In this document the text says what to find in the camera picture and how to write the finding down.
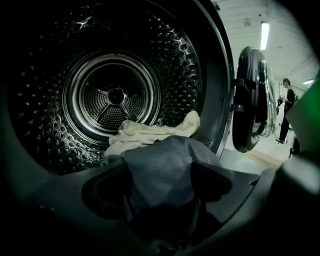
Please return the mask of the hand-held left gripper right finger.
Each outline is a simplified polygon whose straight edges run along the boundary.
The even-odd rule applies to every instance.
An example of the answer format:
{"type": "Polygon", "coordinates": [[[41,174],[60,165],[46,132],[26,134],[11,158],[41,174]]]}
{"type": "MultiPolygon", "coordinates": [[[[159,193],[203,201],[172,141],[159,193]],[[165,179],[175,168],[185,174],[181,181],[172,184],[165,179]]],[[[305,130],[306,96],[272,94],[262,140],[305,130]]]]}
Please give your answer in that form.
{"type": "Polygon", "coordinates": [[[211,228],[203,222],[200,243],[189,251],[189,256],[256,255],[263,240],[260,221],[276,174],[272,168],[253,174],[193,163],[193,191],[217,226],[211,228]]]}

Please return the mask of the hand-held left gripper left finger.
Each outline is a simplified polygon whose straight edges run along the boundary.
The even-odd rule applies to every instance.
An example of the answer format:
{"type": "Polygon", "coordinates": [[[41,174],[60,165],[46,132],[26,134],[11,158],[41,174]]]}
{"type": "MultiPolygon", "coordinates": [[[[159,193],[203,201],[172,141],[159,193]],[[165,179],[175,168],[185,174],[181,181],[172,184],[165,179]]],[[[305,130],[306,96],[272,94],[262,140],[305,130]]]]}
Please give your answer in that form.
{"type": "Polygon", "coordinates": [[[131,173],[119,159],[51,175],[23,201],[25,251],[41,256],[157,256],[129,228],[131,173]]]}

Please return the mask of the dark blue garment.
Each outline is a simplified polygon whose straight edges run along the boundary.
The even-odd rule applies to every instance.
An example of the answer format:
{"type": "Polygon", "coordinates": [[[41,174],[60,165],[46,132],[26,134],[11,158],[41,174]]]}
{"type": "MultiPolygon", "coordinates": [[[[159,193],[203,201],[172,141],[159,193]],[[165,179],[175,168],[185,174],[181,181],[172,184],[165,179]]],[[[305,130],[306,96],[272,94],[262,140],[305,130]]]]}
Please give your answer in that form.
{"type": "Polygon", "coordinates": [[[232,188],[214,153],[201,142],[171,136],[129,150],[99,182],[97,193],[119,207],[128,228],[160,256],[190,248],[205,203],[232,188]]]}

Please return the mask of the cream clothes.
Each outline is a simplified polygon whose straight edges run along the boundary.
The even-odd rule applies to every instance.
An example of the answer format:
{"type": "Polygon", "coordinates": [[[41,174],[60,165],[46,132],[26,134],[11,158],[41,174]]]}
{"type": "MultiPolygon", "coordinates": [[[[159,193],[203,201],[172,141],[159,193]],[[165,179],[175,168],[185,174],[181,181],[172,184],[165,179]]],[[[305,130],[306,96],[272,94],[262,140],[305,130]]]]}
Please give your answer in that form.
{"type": "Polygon", "coordinates": [[[158,126],[125,120],[117,134],[109,137],[109,147],[103,153],[104,157],[122,156],[126,151],[147,147],[170,136],[191,137],[199,129],[200,117],[196,111],[189,112],[183,121],[175,126],[158,126]]]}

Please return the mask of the black washing machine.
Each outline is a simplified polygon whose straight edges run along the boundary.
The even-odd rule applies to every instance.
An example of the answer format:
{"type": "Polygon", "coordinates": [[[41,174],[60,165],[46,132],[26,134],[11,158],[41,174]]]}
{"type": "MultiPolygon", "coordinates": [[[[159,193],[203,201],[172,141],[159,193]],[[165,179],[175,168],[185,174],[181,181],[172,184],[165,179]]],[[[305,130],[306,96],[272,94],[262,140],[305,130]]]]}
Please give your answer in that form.
{"type": "Polygon", "coordinates": [[[22,197],[97,167],[125,122],[220,155],[230,44],[213,0],[0,0],[0,185],[22,197]]]}

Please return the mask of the round black glass door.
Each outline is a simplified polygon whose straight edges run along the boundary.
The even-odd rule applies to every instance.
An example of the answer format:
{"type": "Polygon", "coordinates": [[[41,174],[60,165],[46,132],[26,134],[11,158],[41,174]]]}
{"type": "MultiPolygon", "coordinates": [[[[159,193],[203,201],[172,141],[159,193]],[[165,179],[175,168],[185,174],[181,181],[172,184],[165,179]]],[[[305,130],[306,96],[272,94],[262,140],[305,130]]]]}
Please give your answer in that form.
{"type": "Polygon", "coordinates": [[[251,151],[276,126],[275,81],[263,53],[251,46],[239,56],[234,86],[232,141],[241,153],[251,151]]]}

